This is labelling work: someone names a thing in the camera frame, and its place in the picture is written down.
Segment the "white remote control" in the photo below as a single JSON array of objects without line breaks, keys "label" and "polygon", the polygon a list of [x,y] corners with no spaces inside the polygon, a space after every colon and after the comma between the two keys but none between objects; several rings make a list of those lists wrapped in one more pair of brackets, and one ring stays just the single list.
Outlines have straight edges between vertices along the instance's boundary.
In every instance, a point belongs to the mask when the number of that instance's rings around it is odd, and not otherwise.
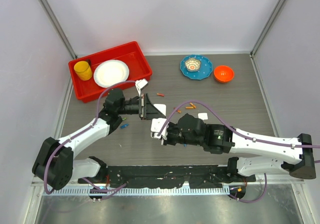
[{"label": "white remote control", "polygon": [[155,103],[154,107],[157,108],[164,115],[164,117],[166,117],[167,106],[165,104]]}]

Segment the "white battery cover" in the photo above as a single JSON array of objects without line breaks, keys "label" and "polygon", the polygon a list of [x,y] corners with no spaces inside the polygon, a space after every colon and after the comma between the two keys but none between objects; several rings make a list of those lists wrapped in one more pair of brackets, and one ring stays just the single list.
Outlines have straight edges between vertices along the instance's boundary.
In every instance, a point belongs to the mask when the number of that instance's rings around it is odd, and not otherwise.
[{"label": "white battery cover", "polygon": [[206,112],[201,112],[201,113],[198,113],[198,118],[205,121],[205,120],[208,120],[209,117],[208,117],[208,114]]}]

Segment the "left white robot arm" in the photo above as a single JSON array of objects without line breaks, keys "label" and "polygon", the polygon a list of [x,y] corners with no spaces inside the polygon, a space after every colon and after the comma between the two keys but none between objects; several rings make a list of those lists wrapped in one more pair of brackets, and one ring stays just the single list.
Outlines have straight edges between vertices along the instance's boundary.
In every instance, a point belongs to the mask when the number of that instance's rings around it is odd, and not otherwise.
[{"label": "left white robot arm", "polygon": [[77,160],[77,155],[112,134],[121,125],[123,115],[138,115],[141,120],[153,121],[164,119],[166,112],[166,105],[153,104],[146,93],[126,99],[121,89],[111,89],[102,110],[90,123],[68,136],[48,137],[43,141],[31,171],[54,191],[61,190],[69,181],[83,178],[100,184],[108,175],[107,164],[94,156]]}]

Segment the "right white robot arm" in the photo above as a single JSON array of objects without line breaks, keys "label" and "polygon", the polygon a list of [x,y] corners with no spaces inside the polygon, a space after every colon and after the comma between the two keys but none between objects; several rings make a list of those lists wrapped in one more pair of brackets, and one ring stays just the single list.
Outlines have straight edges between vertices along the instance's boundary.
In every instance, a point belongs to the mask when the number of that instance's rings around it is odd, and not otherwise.
[{"label": "right white robot arm", "polygon": [[250,133],[223,124],[208,124],[185,114],[177,123],[160,118],[152,123],[153,137],[162,145],[200,146],[215,155],[251,154],[228,160],[226,177],[233,182],[255,174],[289,174],[293,178],[313,180],[316,167],[312,137],[281,138]]}]

